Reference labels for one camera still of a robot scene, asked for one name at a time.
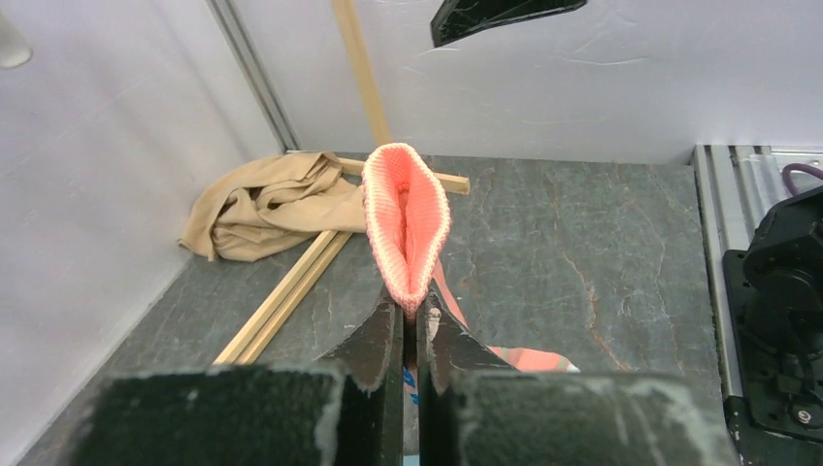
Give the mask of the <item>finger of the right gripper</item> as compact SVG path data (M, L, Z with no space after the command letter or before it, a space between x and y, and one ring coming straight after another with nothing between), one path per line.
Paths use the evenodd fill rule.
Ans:
M573 12L586 0L446 0L430 21L432 43L444 47L484 30Z

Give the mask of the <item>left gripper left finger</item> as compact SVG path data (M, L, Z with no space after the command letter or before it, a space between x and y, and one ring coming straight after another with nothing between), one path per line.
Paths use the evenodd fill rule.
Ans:
M108 381L73 465L399 465L403 313L382 292L367 318L303 364L217 365Z

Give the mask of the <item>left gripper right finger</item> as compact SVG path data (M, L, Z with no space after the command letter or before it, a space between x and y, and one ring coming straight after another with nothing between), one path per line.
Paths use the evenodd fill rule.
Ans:
M424 465L736 465L723 415L665 374L521 372L436 292L417 311Z

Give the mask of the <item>pink sock green patches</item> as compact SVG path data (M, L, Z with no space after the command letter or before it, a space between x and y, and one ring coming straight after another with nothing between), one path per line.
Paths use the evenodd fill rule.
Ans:
M418 412L423 465L572 465L546 374L566 357L490 347L470 331L440 260L451 226L442 182L409 145L386 144L362 171L365 228L402 314L404 386Z

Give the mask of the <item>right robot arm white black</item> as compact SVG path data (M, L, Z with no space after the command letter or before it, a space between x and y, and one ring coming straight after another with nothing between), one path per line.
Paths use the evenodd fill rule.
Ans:
M421 443L435 411L460 463L818 465L822 461L822 191L735 226L717 148L698 146L692 181L594 164L557 173L517 165L517 237L489 237L471 261L475 301L497 322L606 345L633 340L650 367L578 374L514 371L479 349L456 309L418 318Z

